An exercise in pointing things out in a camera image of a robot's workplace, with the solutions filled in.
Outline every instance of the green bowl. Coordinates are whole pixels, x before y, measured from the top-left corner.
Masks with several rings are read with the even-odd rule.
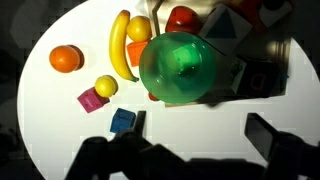
[[[141,54],[142,83],[166,103],[183,104],[203,96],[214,84],[215,55],[206,42],[186,32],[152,39]]]

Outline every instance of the yellow ball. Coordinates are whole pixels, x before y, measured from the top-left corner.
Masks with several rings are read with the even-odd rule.
[[[94,88],[101,97],[108,98],[118,91],[118,84],[112,76],[104,75],[96,80]]]
[[[150,19],[145,16],[133,17],[127,26],[127,34],[134,42],[149,40],[152,36]]]

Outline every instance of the banana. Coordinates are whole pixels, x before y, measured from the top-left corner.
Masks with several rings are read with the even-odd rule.
[[[126,57],[126,29],[130,22],[130,12],[122,10],[113,22],[109,39],[109,56],[113,68],[120,77],[137,82],[128,65]]]

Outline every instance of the white round table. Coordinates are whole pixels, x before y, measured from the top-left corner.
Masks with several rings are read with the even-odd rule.
[[[141,80],[123,80],[111,66],[109,33],[122,9],[129,10],[132,17],[148,16],[143,0],[87,1],[53,24],[28,58],[19,85],[19,124],[26,148],[46,179],[66,176],[86,138],[104,136],[111,140],[114,133],[109,130],[117,108],[135,113],[146,110],[146,139],[165,145],[184,160],[245,158],[265,165],[244,135],[248,112],[259,113],[278,130],[292,132],[313,145],[320,139],[320,83],[294,40],[285,96],[230,101],[216,107],[202,104],[166,108],[162,102],[149,100]],[[50,66],[48,57],[54,47],[66,44],[82,50],[85,65],[79,71],[62,74]],[[132,70],[139,75],[138,67]],[[77,97],[105,74],[117,79],[119,91],[110,103],[87,114]]]

